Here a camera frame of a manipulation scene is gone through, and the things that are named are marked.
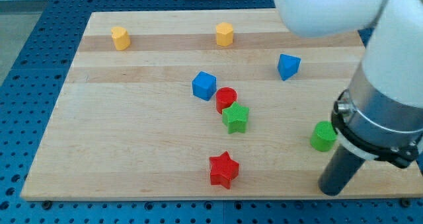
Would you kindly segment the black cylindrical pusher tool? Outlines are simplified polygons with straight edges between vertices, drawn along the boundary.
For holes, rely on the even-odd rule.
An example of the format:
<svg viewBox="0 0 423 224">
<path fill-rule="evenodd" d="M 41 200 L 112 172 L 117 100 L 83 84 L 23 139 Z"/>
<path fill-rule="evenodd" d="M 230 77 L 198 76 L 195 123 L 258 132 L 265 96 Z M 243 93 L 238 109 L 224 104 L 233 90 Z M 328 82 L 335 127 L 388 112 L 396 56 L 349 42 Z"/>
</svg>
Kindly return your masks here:
<svg viewBox="0 0 423 224">
<path fill-rule="evenodd" d="M 365 159 L 340 145 L 319 177 L 321 192 L 328 196 L 339 195 L 364 163 Z"/>
</svg>

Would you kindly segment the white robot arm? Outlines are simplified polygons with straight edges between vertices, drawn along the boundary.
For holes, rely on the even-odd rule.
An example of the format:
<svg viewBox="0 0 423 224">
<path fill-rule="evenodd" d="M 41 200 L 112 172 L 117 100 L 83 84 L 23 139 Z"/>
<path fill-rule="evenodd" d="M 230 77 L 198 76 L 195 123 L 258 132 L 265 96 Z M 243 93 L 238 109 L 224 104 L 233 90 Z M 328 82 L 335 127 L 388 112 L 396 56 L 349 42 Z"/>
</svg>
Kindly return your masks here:
<svg viewBox="0 0 423 224">
<path fill-rule="evenodd" d="M 339 194 L 366 161 L 406 168 L 422 154 L 422 0 L 274 0 L 285 26 L 316 38 L 372 28 L 331 114 L 339 147 L 319 179 Z"/>
</svg>

